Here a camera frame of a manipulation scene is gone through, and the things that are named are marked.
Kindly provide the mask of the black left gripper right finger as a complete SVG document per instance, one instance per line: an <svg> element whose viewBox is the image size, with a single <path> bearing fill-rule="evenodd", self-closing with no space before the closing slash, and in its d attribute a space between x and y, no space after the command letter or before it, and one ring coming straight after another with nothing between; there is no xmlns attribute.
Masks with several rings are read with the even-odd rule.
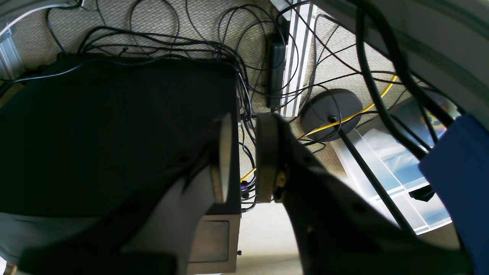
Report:
<svg viewBox="0 0 489 275"><path fill-rule="evenodd" d="M278 114L256 122L256 201L280 202L305 275L469 275L468 254L398 227L323 167Z"/></svg>

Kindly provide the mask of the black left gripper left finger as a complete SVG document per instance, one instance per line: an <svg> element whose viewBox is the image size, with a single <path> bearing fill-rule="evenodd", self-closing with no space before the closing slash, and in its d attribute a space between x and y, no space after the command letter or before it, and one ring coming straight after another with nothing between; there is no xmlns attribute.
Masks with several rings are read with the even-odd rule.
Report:
<svg viewBox="0 0 489 275"><path fill-rule="evenodd" d="M224 115L196 154L184 152L157 179L90 228L27 250L27 275L183 275L202 217L227 201L233 120Z"/></svg>

